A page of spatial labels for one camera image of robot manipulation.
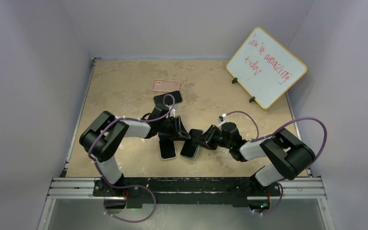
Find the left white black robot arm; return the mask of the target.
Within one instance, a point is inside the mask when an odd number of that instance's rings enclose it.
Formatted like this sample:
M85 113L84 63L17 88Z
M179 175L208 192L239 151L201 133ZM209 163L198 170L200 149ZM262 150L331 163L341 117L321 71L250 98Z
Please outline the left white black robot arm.
M190 140L189 133L179 116L171 115L172 109L157 104L147 119L118 117L103 111L81 134L79 144L93 160L100 176L106 181L105 190L112 196L123 192L122 172L114 154L123 138L149 139L158 133L173 141Z

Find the pink phone case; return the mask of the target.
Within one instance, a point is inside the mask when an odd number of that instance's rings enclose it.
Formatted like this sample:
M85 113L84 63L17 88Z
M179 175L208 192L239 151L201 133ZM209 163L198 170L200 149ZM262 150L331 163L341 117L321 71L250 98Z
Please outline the pink phone case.
M173 92L180 89L180 82L172 80L154 80L152 84L155 92Z

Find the white board yellow frame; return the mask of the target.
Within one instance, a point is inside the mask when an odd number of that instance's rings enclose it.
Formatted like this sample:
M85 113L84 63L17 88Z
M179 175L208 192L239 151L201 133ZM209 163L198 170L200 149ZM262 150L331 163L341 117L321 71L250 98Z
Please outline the white board yellow frame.
M226 70L263 109L271 107L308 67L262 27L256 27Z

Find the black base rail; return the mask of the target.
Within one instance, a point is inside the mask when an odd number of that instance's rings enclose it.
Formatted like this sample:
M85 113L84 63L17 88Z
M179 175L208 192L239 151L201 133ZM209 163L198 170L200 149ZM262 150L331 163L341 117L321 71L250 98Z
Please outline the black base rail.
M125 177L121 186L94 180L93 196L126 198L128 208L143 204L231 205L252 210L270 208L281 195L277 183L262 187L251 177Z

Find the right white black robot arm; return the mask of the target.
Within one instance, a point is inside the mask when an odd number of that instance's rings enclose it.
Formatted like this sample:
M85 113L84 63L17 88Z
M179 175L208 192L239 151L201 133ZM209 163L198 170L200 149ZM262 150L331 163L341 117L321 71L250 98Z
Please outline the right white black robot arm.
M274 136L251 142L242 138L235 123L226 122L220 127L212 125L194 142L209 150L226 148L240 162L267 157L271 163L258 170L250 181L250 189L256 195L263 194L274 182L295 179L315 160L313 150L285 128Z

